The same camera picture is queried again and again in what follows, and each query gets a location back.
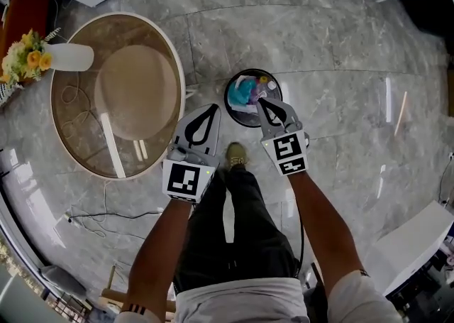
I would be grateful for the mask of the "person's left forearm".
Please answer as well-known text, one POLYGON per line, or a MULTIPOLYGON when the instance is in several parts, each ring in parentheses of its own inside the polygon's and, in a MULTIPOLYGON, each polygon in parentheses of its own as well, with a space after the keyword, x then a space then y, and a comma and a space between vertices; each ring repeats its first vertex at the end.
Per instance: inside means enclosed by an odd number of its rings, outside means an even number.
POLYGON ((167 293, 185 240, 191 204, 170 200, 132 265, 123 310, 146 309, 165 319, 167 293))

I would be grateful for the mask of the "wooden chair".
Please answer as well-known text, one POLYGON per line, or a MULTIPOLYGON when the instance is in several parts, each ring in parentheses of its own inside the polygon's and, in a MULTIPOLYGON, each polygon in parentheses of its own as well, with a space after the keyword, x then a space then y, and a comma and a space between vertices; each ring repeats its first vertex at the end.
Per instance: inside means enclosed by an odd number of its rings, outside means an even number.
MULTIPOLYGON (((118 314, 124 304, 124 300, 126 298, 126 294, 124 292, 120 292, 111 288, 112 282, 114 277, 118 275, 116 272, 116 266, 113 265, 111 267, 109 273, 109 279, 107 282, 106 287, 101 291, 99 296, 99 304, 103 307, 107 307, 116 314, 118 314)), ((166 321, 169 322, 175 315, 176 312, 176 302, 174 300, 166 301, 166 321)))

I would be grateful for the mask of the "person's right forearm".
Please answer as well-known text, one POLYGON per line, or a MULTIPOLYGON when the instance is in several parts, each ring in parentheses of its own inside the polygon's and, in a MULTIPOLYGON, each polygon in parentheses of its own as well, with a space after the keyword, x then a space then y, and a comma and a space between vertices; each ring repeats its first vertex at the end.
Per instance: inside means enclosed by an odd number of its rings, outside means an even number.
POLYGON ((353 236, 334 206, 306 172, 294 173, 289 181, 300 220, 319 262, 327 295, 347 274, 363 269, 353 236))

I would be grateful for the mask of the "white desk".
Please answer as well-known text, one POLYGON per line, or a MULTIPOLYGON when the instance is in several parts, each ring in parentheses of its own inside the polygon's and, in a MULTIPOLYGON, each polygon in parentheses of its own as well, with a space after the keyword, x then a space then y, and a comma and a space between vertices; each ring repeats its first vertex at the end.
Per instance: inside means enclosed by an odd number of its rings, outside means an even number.
POLYGON ((454 215, 433 201, 375 242, 364 268, 377 291, 388 295, 408 280, 436 253, 453 223, 454 215))

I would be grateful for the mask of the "grey chair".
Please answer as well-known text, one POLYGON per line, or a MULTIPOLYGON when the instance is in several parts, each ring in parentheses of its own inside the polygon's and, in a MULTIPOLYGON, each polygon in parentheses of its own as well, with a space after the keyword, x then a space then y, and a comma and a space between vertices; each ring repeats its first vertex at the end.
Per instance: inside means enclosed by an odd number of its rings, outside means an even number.
POLYGON ((57 265, 49 265, 40 268, 40 275, 55 286, 57 289, 66 292, 68 295, 84 300, 87 296, 86 288, 65 269, 57 265))

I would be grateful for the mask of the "blue cloth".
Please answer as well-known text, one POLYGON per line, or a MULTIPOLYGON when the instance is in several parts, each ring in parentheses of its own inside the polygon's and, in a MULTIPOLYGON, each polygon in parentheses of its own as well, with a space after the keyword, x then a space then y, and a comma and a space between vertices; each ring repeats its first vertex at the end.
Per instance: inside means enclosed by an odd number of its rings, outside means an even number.
POLYGON ((246 76, 238 77, 228 87, 227 97, 229 104, 234 106, 246 105, 255 87, 255 78, 246 76))

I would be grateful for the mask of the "clear plastic bottle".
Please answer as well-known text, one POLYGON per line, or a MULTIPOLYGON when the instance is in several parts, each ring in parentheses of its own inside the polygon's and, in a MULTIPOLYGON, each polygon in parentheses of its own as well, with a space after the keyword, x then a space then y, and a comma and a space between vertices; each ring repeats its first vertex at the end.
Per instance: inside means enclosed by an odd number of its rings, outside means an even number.
POLYGON ((256 84, 256 99, 259 98, 276 98, 278 94, 276 93, 277 85, 274 81, 270 80, 266 76, 262 76, 258 79, 256 84))

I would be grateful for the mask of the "black round waste bin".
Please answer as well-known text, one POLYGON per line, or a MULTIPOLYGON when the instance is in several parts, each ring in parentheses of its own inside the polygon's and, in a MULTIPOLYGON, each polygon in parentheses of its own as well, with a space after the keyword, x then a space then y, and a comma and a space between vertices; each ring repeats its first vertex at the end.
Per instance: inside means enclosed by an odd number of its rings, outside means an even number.
MULTIPOLYGON (((237 122, 241 126, 245 126, 248 128, 260 128, 260 119, 259 119, 258 115, 245 114, 243 112, 233 111, 229 106, 228 97, 227 97, 228 87, 231 85, 231 83, 234 80, 236 80, 240 76, 253 77, 253 78, 255 78, 256 84, 260 77, 262 77, 262 76, 268 77, 270 80, 274 81, 277 85, 276 93, 278 94, 278 96, 273 99, 279 99, 280 101, 282 101, 281 87, 280 87, 278 81, 275 79, 275 77, 272 74, 270 74, 269 72, 267 72, 265 70, 261 70, 261 69, 257 69, 257 68, 250 68, 250 69, 242 70, 239 73, 237 73, 236 75, 234 75, 228 82, 228 84, 226 86, 226 91, 224 92, 224 103, 226 105, 226 110, 227 110, 228 114, 231 116, 231 118, 235 122, 237 122)), ((250 100, 247 104, 255 104, 257 106, 258 99, 256 99, 255 89, 256 89, 256 87, 254 88, 254 90, 250 96, 250 100)))

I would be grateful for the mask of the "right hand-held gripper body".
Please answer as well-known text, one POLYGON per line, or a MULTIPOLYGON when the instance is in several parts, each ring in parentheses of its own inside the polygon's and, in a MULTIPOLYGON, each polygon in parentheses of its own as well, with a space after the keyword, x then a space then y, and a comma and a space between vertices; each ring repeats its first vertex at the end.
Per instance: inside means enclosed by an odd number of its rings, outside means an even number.
POLYGON ((309 138, 301 122, 287 127, 273 127, 264 132, 261 144, 281 176, 307 170, 309 138))

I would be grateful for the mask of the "person's grey shirt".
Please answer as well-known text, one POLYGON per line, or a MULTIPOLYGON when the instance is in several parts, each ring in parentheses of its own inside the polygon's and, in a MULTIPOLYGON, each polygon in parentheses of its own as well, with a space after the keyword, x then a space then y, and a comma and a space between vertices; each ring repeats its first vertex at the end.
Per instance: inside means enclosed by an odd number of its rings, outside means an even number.
MULTIPOLYGON (((361 270, 341 278, 327 303, 328 323, 403 323, 361 270)), ((178 294, 175 323, 310 323, 296 278, 257 278, 178 294)))

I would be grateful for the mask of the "person's dark trousers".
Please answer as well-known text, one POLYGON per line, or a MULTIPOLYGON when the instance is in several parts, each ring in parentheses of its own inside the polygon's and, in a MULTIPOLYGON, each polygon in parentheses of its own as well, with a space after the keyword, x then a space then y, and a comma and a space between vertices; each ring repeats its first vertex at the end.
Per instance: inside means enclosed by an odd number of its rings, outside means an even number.
POLYGON ((238 280, 294 278, 298 265, 255 176, 237 165, 215 173, 190 216, 173 283, 182 293, 238 280))

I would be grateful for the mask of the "black white striped cushion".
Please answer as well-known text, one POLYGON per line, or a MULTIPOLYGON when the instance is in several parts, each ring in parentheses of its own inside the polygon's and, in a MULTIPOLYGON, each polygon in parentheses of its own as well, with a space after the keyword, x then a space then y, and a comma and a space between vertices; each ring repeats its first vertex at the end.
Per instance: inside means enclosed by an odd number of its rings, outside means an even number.
POLYGON ((19 84, 7 85, 0 83, 0 105, 6 103, 16 90, 22 89, 19 84))

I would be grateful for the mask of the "round glass coffee table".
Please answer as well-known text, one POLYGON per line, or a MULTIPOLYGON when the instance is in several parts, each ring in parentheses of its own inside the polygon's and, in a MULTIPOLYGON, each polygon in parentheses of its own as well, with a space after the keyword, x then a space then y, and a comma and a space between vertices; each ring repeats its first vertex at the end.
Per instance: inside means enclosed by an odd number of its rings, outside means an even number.
POLYGON ((66 151, 106 180, 154 168, 184 112, 185 74, 170 37, 148 18, 116 12, 85 23, 68 43, 93 48, 94 62, 52 75, 52 118, 66 151))

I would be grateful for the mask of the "yellow flower bouquet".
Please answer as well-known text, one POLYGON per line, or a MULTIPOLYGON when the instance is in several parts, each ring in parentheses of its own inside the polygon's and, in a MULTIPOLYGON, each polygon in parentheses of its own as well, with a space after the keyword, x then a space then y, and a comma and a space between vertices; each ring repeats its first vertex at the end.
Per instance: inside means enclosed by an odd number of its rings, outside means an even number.
POLYGON ((60 28, 56 28, 42 37, 31 28, 13 42, 1 61, 0 83, 12 87, 25 79, 40 80, 42 72, 52 65, 52 55, 45 47, 59 32, 60 28))

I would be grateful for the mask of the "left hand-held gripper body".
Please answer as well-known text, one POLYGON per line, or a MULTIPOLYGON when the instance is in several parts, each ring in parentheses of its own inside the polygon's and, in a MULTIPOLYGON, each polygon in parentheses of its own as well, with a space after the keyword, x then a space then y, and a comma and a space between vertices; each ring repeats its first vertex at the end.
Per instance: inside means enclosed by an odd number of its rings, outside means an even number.
POLYGON ((171 144, 162 164, 162 192, 171 199, 200 203, 218 166, 216 156, 171 144))

